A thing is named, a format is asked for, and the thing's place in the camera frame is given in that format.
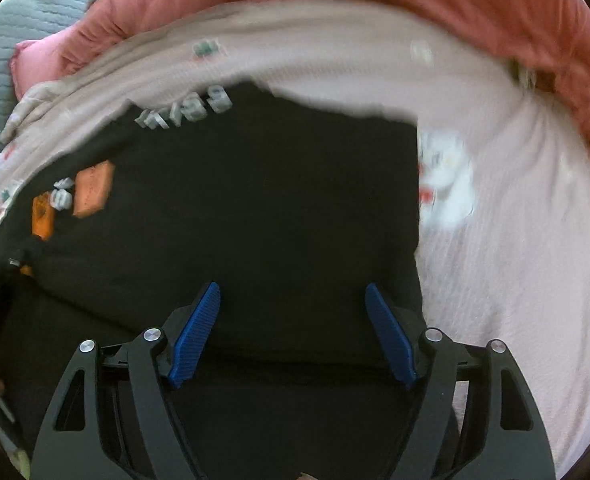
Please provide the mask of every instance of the cartoon print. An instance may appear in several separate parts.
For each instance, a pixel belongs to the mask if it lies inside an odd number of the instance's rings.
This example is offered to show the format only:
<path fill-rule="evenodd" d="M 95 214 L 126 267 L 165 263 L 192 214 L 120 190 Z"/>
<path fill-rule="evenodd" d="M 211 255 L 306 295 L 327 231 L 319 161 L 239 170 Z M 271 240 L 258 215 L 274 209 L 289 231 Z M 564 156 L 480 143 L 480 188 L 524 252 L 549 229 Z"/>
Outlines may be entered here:
<path fill-rule="evenodd" d="M 6 215 L 6 210 L 11 205 L 15 193 L 17 193 L 17 190 L 21 185 L 21 182 L 17 180 L 11 180 L 8 186 L 6 186 L 0 193 L 0 222 Z"/>
<path fill-rule="evenodd" d="M 225 49 L 217 40 L 201 40 L 192 46 L 191 61 L 201 61 L 209 59 L 216 54 L 225 54 Z"/>
<path fill-rule="evenodd" d="M 233 102 L 221 85 L 211 85 L 208 87 L 208 97 L 206 102 L 216 114 L 230 110 Z M 201 121 L 208 116 L 205 102 L 197 92 L 189 93 L 182 101 L 175 101 L 170 107 L 158 108 L 157 110 L 144 110 L 135 122 L 141 128 L 150 128 L 154 130 L 161 126 L 168 130 L 171 124 L 175 126 L 182 125 L 182 117 L 188 119 L 191 123 Z"/>
<path fill-rule="evenodd" d="M 455 228 L 475 208 L 473 168 L 454 130 L 418 131 L 422 226 Z"/>

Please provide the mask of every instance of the black cloth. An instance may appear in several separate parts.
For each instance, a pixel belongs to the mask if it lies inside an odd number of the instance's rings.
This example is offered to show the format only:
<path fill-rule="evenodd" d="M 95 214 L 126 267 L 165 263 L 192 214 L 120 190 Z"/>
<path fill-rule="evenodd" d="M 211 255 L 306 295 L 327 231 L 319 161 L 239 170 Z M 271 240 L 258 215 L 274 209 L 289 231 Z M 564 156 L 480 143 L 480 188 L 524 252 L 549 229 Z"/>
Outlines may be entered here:
<path fill-rule="evenodd" d="M 30 234 L 33 197 L 109 159 L 105 208 L 58 212 L 32 263 L 53 297 L 139 332 L 213 280 L 209 344 L 234 356 L 383 365 L 363 304 L 378 282 L 421 315 L 416 131 L 380 117 L 303 107 L 240 84 L 233 107 L 168 130 L 131 108 L 45 168 L 0 227 L 0 251 Z"/>
<path fill-rule="evenodd" d="M 30 235 L 33 197 L 115 166 L 105 208 L 57 212 L 34 280 L 0 298 L 9 402 L 32 448 L 80 341 L 129 341 L 214 280 L 219 318 L 171 397 L 208 477 L 376 478 L 420 398 L 393 380 L 363 304 L 377 282 L 422 311 L 415 128 L 226 91 L 230 110 L 167 130 L 131 107 L 18 193 L 0 259 Z"/>

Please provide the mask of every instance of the metal screw head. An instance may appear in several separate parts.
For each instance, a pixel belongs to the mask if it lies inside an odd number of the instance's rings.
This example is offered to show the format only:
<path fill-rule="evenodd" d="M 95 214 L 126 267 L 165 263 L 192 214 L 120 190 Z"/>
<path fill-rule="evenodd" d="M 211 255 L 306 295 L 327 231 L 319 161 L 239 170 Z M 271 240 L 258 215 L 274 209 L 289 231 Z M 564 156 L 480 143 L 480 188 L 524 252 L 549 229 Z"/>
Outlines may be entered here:
<path fill-rule="evenodd" d="M 144 332 L 146 341 L 157 341 L 162 336 L 162 331 L 158 328 L 149 328 Z"/>
<path fill-rule="evenodd" d="M 94 350 L 94 341 L 92 339 L 87 339 L 86 341 L 81 343 L 81 345 L 79 345 L 79 351 L 85 354 L 88 354 L 88 352 L 92 352 L 92 350 Z"/>
<path fill-rule="evenodd" d="M 495 339 L 491 341 L 491 348 L 494 352 L 497 352 L 498 354 L 503 354 L 506 351 L 506 344 L 503 341 Z"/>
<path fill-rule="evenodd" d="M 443 333 L 441 333 L 441 330 L 437 328 L 429 328 L 425 332 L 425 336 L 428 341 L 432 341 L 433 343 L 440 342 L 441 339 L 444 337 Z"/>

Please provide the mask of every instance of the orange tag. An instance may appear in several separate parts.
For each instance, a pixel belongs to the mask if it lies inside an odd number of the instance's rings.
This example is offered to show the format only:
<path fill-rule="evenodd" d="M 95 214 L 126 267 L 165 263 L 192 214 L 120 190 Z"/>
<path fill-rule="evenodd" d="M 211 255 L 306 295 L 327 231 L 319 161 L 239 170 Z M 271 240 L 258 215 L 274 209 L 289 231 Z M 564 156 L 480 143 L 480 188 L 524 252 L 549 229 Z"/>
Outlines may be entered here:
<path fill-rule="evenodd" d="M 55 229 L 55 209 L 50 205 L 50 193 L 32 199 L 32 233 L 48 240 Z"/>
<path fill-rule="evenodd" d="M 112 187 L 114 170 L 115 165 L 110 160 L 104 160 L 97 166 L 77 173 L 73 215 L 85 218 L 104 208 Z"/>

